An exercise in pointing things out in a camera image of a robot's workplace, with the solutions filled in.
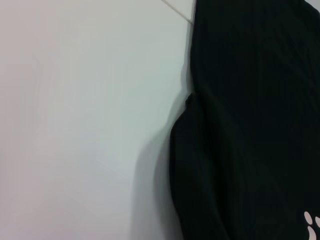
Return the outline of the black t-shirt with white lettering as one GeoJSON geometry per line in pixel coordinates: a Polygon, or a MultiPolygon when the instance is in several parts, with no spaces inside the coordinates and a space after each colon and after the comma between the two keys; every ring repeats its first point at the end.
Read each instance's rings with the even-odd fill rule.
{"type": "Polygon", "coordinates": [[[320,13],[197,0],[190,70],[169,150],[184,240],[320,240],[320,13]]]}

